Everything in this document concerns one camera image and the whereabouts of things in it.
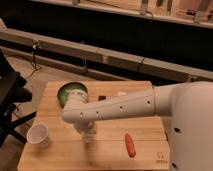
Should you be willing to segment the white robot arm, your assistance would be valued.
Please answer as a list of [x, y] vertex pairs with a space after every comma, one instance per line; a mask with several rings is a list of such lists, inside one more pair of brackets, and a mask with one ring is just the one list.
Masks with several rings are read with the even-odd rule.
[[213, 171], [213, 82], [152, 86], [96, 102], [74, 88], [62, 110], [81, 132], [94, 121], [153, 115], [171, 118], [169, 171]]

